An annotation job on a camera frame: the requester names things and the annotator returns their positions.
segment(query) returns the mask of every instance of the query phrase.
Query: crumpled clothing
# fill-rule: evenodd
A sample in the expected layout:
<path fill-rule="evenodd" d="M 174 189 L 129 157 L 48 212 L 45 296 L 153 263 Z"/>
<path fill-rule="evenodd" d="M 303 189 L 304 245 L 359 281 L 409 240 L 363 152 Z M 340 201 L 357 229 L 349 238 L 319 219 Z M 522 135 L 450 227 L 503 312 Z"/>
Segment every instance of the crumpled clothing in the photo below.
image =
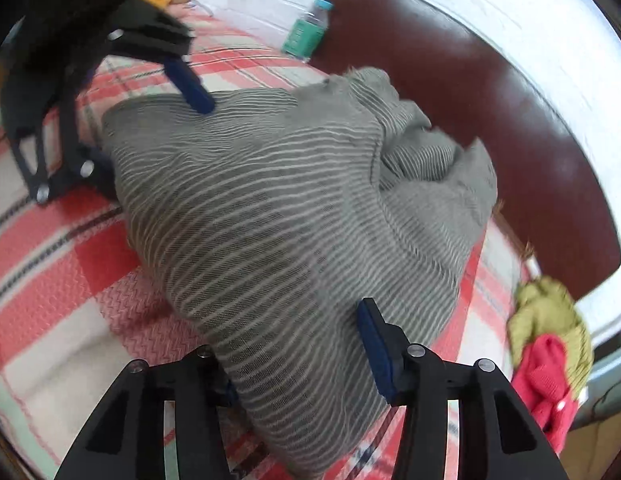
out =
<path fill-rule="evenodd" d="M 573 399 L 587 384 L 593 368 L 590 333 L 575 310 L 575 302 L 560 282 L 542 276 L 515 293 L 517 310 L 508 320 L 513 367 L 517 367 L 526 345 L 542 334 L 555 334 L 566 347 L 566 377 Z"/>
<path fill-rule="evenodd" d="M 565 365 L 562 339 L 541 335 L 524 348 L 511 383 L 558 454 L 578 409 L 564 375 Z"/>
<path fill-rule="evenodd" d="M 212 345 L 255 429 L 299 477 L 323 473 L 385 408 L 356 326 L 361 298 L 430 344 L 497 198 L 388 76 L 181 96 L 104 116 L 129 239 Z"/>

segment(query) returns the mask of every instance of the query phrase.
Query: metal screw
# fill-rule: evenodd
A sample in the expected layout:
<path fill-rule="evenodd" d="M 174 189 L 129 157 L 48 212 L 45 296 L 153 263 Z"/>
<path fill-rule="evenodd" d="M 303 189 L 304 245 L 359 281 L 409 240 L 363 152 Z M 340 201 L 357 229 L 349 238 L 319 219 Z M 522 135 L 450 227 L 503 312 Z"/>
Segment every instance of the metal screw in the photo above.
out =
<path fill-rule="evenodd" d="M 424 357 L 427 354 L 427 350 L 421 345 L 410 345 L 406 352 L 413 357 Z"/>
<path fill-rule="evenodd" d="M 113 32 L 108 34 L 108 39 L 111 41 L 121 38 L 124 35 L 124 31 L 121 28 L 116 28 Z"/>
<path fill-rule="evenodd" d="M 492 372 L 495 369 L 495 363 L 490 359 L 480 359 L 477 365 L 480 370 L 484 370 L 485 372 Z"/>
<path fill-rule="evenodd" d="M 92 160 L 87 160 L 86 162 L 84 162 L 84 164 L 81 165 L 81 168 L 79 168 L 79 174 L 83 178 L 88 178 L 89 176 L 91 176 L 94 169 L 95 163 Z"/>
<path fill-rule="evenodd" d="M 138 374 L 148 368 L 148 363 L 144 359 L 135 359 L 128 364 L 128 371 L 131 374 Z"/>
<path fill-rule="evenodd" d="M 41 186 L 37 189 L 37 203 L 45 204 L 48 200 L 48 196 L 50 195 L 50 188 L 47 184 L 41 184 Z"/>
<path fill-rule="evenodd" d="M 213 353 L 212 353 L 212 349 L 210 349 L 210 345 L 201 345 L 197 350 L 197 355 L 199 355 L 200 357 L 206 358 L 206 357 L 212 357 Z"/>

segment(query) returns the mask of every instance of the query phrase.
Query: water bottle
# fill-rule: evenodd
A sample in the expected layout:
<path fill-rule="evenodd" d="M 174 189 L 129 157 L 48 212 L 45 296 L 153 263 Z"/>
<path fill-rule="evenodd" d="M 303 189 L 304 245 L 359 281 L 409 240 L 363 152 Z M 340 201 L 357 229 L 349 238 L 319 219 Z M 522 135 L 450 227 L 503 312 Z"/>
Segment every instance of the water bottle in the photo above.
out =
<path fill-rule="evenodd" d="M 313 7 L 304 12 L 292 26 L 282 51 L 308 62 L 324 36 L 324 31 L 329 28 L 329 10 L 332 8 L 333 4 L 326 0 L 315 0 Z"/>

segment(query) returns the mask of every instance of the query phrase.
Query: pink checkered pattern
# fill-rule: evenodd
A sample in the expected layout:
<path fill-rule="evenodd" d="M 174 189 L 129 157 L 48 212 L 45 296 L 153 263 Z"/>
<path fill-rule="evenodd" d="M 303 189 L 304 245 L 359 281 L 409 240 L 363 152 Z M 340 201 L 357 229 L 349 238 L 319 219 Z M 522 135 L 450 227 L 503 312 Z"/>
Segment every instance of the pink checkered pattern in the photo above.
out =
<path fill-rule="evenodd" d="M 323 78 L 197 9 L 183 19 L 198 36 L 191 64 L 211 91 L 292 88 Z M 98 139 L 100 118 L 116 102 L 164 92 L 175 89 L 159 66 L 107 58 L 78 99 L 82 137 Z M 47 160 L 54 168 L 60 159 L 54 112 L 46 118 L 45 133 Z M 468 262 L 459 305 L 433 349 L 466 364 L 491 358 L 510 375 L 505 327 L 522 273 L 517 255 L 490 222 Z M 171 362 L 201 343 L 140 267 L 127 245 L 120 207 L 87 188 L 45 208 L 34 205 L 0 140 L 0 426 L 33 470 L 54 477 L 127 362 Z M 168 406 L 166 475 L 177 478 L 171 416 Z M 402 422 L 402 409 L 388 410 L 325 480 L 390 478 Z M 451 403 L 446 478 L 457 472 L 458 424 Z M 231 414 L 222 413 L 222 431 L 228 464 L 240 478 L 287 478 L 260 439 Z"/>

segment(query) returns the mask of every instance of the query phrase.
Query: blue bottle cap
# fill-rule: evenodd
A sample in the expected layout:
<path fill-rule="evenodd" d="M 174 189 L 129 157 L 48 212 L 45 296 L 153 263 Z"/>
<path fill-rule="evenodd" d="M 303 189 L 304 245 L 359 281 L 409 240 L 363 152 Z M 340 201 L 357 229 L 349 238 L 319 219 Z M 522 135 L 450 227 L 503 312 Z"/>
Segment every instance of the blue bottle cap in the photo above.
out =
<path fill-rule="evenodd" d="M 331 10 L 333 8 L 333 4 L 326 0 L 315 0 L 315 5 L 324 10 Z"/>

